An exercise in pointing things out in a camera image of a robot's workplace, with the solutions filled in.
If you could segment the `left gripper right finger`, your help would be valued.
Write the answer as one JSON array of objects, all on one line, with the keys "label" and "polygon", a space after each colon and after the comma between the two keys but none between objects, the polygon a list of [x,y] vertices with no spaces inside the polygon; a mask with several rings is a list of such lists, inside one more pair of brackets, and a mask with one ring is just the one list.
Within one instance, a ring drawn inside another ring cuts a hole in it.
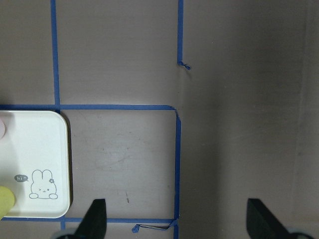
[{"label": "left gripper right finger", "polygon": [[246,230],[251,239],[293,239],[260,199],[248,199]]}]

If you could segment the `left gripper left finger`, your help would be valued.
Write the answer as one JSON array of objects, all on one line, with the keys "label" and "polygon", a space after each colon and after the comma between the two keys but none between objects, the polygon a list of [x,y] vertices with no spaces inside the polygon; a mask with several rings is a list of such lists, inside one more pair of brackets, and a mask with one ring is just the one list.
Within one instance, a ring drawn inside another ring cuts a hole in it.
[{"label": "left gripper left finger", "polygon": [[76,239],[103,239],[107,230],[106,200],[95,199],[76,229]]}]

